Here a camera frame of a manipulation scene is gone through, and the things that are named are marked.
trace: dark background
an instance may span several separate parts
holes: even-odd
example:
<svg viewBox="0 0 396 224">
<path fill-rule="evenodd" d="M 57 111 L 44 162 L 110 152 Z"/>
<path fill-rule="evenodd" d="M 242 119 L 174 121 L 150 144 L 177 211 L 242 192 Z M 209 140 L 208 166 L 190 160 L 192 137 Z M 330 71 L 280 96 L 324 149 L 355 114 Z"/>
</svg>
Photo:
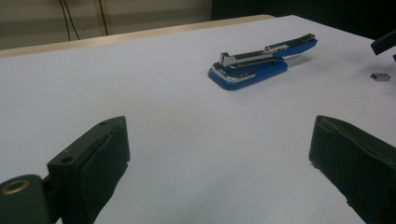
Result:
<svg viewBox="0 0 396 224">
<path fill-rule="evenodd" d="M 212 4 L 213 21 L 296 15 L 371 39 L 396 29 L 396 0 L 213 0 Z"/>
</svg>

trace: white table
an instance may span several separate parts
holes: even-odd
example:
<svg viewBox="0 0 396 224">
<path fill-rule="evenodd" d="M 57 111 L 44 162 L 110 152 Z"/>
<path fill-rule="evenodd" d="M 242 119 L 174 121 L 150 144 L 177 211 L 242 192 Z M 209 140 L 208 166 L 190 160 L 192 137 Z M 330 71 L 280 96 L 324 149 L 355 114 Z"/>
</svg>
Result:
<svg viewBox="0 0 396 224">
<path fill-rule="evenodd" d="M 289 71 L 239 91 L 219 54 L 315 34 Z M 124 115 L 132 161 L 97 218 L 136 224 L 358 224 L 308 151 L 316 115 L 396 146 L 396 63 L 373 40 L 295 16 L 0 59 L 0 182 Z M 371 73 L 388 73 L 375 82 Z"/>
</svg>

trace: small black object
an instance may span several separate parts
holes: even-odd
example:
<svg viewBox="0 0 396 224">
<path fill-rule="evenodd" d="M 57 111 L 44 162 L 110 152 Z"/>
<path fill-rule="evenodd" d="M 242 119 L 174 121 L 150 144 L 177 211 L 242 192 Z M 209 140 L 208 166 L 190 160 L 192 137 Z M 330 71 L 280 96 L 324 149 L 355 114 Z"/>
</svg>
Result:
<svg viewBox="0 0 396 224">
<path fill-rule="evenodd" d="M 2 224 L 91 224 L 113 195 L 130 160 L 125 117 L 105 120 L 48 163 L 49 175 L 0 185 Z"/>
<path fill-rule="evenodd" d="M 396 148 L 339 119 L 318 116 L 309 160 L 366 223 L 396 223 Z"/>
<path fill-rule="evenodd" d="M 370 75 L 372 79 L 375 81 L 389 81 L 390 80 L 390 75 L 385 74 L 385 73 L 372 73 Z"/>
</svg>

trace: blue stapler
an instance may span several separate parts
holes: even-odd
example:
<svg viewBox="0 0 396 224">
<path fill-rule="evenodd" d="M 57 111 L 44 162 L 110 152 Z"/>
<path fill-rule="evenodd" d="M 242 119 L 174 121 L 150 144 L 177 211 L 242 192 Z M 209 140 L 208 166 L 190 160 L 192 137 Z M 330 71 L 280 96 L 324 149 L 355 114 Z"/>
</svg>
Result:
<svg viewBox="0 0 396 224">
<path fill-rule="evenodd" d="M 220 54 L 218 63 L 210 68 L 208 76 L 227 91 L 235 91 L 285 72 L 288 65 L 283 57 L 302 53 L 317 44 L 314 35 L 305 35 L 263 50 L 230 56 Z"/>
</svg>

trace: screw hole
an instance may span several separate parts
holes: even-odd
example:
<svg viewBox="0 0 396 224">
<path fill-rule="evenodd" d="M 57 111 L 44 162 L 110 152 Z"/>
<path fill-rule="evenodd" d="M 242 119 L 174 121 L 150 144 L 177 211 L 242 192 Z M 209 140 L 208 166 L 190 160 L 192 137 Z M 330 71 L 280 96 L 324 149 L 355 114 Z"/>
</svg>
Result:
<svg viewBox="0 0 396 224">
<path fill-rule="evenodd" d="M 62 159 L 62 163 L 68 163 L 73 160 L 73 157 L 66 157 Z"/>
<path fill-rule="evenodd" d="M 1 190 L 1 192 L 6 195 L 14 194 L 14 193 L 17 193 L 23 189 L 26 189 L 26 187 L 29 186 L 29 183 L 30 183 L 29 180 L 16 180 L 16 181 L 13 181 L 13 182 L 7 184 Z"/>
</svg>

